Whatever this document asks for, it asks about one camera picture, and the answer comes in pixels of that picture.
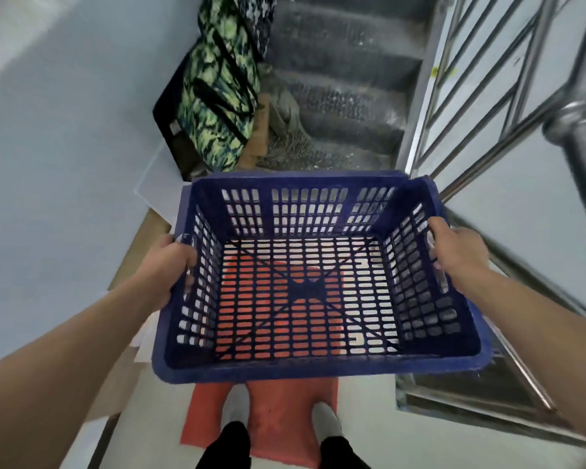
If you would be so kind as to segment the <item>person's left hand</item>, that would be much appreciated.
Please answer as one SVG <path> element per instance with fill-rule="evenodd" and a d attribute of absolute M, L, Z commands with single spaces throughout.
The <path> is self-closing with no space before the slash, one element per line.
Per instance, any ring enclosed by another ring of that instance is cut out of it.
<path fill-rule="evenodd" d="M 147 252 L 135 272 L 138 290 L 144 292 L 148 310 L 162 309 L 171 298 L 174 285 L 182 280 L 184 292 L 190 291 L 194 281 L 186 281 L 180 257 L 171 234 L 160 236 Z"/>

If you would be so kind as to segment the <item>blue plastic slotted basket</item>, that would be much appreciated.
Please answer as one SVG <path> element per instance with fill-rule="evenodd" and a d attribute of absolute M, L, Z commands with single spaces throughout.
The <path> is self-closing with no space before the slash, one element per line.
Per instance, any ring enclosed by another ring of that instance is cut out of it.
<path fill-rule="evenodd" d="M 152 352 L 170 384 L 478 370 L 477 307 L 440 268 L 436 184 L 397 171 L 219 173 L 182 188 L 192 246 Z"/>

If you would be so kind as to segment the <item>person's right forearm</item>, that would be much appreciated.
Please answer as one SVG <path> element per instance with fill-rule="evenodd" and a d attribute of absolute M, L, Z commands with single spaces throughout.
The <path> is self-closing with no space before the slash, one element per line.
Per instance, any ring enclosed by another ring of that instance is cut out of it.
<path fill-rule="evenodd" d="M 453 280 L 586 437 L 586 318 L 489 269 L 470 266 Z"/>

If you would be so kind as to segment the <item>white flat board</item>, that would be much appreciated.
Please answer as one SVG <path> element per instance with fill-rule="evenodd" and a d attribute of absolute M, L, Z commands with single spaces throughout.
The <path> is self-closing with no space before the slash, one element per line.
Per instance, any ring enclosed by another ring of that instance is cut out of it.
<path fill-rule="evenodd" d="M 168 222 L 174 232 L 182 188 L 188 185 L 190 182 L 182 179 L 167 143 L 162 141 L 137 182 L 134 193 Z"/>

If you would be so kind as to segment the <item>black bag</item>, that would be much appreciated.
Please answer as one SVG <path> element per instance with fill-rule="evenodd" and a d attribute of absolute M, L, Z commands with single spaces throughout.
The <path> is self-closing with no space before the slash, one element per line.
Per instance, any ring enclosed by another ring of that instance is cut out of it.
<path fill-rule="evenodd" d="M 183 75 L 188 61 L 186 54 L 172 78 L 157 99 L 153 117 L 169 147 L 182 179 L 191 182 L 201 167 L 202 160 L 177 118 L 183 89 Z"/>

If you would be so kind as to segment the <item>green patterned fabric bag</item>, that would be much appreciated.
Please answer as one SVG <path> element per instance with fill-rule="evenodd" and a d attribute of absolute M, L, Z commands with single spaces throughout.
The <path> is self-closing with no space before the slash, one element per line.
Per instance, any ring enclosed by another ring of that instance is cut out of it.
<path fill-rule="evenodd" d="M 197 23 L 176 119 L 208 169 L 230 173 L 252 136 L 258 53 L 238 0 L 202 0 Z"/>

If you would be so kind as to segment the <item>person's left shoe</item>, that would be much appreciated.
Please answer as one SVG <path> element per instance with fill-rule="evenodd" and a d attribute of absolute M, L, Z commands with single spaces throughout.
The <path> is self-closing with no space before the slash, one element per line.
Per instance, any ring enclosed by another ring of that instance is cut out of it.
<path fill-rule="evenodd" d="M 245 383 L 234 385 L 222 406 L 220 429 L 230 423 L 240 423 L 245 429 L 250 417 L 250 392 Z"/>

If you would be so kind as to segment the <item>person's shoe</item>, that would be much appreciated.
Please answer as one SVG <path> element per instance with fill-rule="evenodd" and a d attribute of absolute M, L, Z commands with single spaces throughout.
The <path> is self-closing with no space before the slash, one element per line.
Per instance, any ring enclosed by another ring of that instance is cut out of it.
<path fill-rule="evenodd" d="M 328 438 L 344 436 L 340 420 L 328 403 L 317 402 L 314 404 L 311 419 L 314 434 L 319 444 Z"/>
<path fill-rule="evenodd" d="M 250 392 L 245 383 L 234 385 L 222 406 L 220 429 L 230 423 L 240 423 L 245 429 L 250 417 Z"/>

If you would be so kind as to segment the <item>steel stair railing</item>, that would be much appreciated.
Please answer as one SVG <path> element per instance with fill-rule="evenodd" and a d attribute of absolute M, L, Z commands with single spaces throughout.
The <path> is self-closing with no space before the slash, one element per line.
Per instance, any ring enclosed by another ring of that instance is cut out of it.
<path fill-rule="evenodd" d="M 586 318 L 586 0 L 447 0 L 441 26 L 406 171 L 436 181 L 491 271 Z"/>

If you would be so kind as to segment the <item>grey crumpled cloth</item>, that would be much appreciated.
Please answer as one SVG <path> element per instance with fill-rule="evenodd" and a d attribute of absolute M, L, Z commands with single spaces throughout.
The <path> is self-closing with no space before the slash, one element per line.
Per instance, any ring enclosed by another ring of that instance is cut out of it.
<path fill-rule="evenodd" d="M 271 146 L 288 154 L 312 152 L 313 140 L 302 125 L 299 104 L 287 86 L 279 85 L 269 95 Z"/>

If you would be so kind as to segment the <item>grey stone staircase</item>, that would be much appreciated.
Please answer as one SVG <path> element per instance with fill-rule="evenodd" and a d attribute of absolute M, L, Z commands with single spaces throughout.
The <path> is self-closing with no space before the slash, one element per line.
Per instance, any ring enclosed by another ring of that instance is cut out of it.
<path fill-rule="evenodd" d="M 277 0 L 263 87 L 287 86 L 314 150 L 283 153 L 270 131 L 258 166 L 397 169 L 446 13 L 447 0 Z"/>

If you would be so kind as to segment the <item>person's leg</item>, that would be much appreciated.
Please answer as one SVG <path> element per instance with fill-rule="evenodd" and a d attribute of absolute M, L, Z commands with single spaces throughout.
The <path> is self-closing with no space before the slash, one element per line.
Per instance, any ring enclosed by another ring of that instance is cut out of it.
<path fill-rule="evenodd" d="M 251 469 L 250 434 L 240 421 L 228 423 L 204 451 L 195 469 Z"/>
<path fill-rule="evenodd" d="M 320 444 L 319 469 L 370 469 L 344 436 L 330 436 Z"/>

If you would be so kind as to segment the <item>person's right shoe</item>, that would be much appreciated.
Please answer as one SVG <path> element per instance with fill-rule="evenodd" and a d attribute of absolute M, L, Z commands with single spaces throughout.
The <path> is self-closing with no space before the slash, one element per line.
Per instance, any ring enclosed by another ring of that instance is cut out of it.
<path fill-rule="evenodd" d="M 311 419 L 314 434 L 319 444 L 328 438 L 344 436 L 340 420 L 328 403 L 317 402 L 314 404 Z"/>

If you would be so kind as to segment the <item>person's right leg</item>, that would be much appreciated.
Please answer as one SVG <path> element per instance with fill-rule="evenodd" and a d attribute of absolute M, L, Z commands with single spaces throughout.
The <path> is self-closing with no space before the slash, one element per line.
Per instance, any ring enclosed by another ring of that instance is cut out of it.
<path fill-rule="evenodd" d="M 319 469 L 370 469 L 344 436 L 330 436 L 320 444 Z"/>

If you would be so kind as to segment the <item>dark speckled fabric bag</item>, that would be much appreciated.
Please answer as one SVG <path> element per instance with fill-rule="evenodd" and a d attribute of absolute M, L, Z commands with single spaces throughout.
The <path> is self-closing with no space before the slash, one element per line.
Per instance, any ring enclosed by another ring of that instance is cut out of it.
<path fill-rule="evenodd" d="M 254 43 L 258 62 L 264 62 L 277 0 L 234 0 L 234 3 Z"/>

